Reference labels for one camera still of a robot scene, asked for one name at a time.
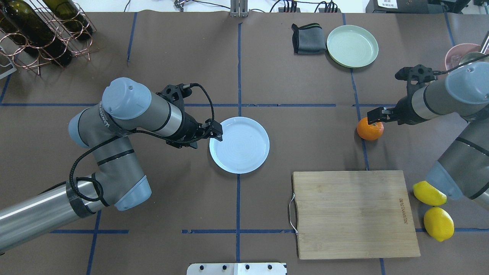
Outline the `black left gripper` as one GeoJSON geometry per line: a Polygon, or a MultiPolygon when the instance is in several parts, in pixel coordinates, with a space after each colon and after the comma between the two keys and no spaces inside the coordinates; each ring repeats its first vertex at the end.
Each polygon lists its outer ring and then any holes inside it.
{"type": "Polygon", "coordinates": [[[197,122],[192,115],[185,113],[182,127],[166,138],[166,144],[175,148],[191,147],[196,149],[201,139],[216,139],[222,141],[222,125],[213,118],[204,123],[197,122]]]}

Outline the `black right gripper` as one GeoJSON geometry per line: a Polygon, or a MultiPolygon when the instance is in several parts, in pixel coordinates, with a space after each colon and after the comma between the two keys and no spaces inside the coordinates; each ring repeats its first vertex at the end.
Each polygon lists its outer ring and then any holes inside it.
{"type": "Polygon", "coordinates": [[[400,99],[394,108],[377,107],[367,113],[368,124],[396,121],[398,125],[416,125],[424,122],[412,106],[412,97],[400,99]]]}

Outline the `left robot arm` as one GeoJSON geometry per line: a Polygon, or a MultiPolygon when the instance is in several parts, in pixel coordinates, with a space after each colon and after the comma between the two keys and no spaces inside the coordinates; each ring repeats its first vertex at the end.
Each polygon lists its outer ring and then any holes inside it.
{"type": "Polygon", "coordinates": [[[215,114],[204,123],[185,112],[184,99],[198,83],[168,85],[153,93],[128,77],[105,88],[102,100],[70,120],[70,137],[87,152],[68,179],[1,211],[1,253],[114,205],[131,209],[151,196],[129,136],[147,134],[175,148],[197,148],[201,139],[222,141],[215,114]]]}

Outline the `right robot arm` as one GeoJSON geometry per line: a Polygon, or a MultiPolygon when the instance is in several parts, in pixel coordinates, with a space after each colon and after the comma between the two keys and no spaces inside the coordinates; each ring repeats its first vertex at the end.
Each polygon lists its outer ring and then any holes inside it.
{"type": "Polygon", "coordinates": [[[458,116],[466,125],[435,161],[426,181],[449,199],[470,199],[488,209],[488,63],[470,61],[451,71],[416,65],[401,68],[395,77],[407,82],[406,96],[394,107],[369,111],[368,123],[413,126],[458,116]]]}

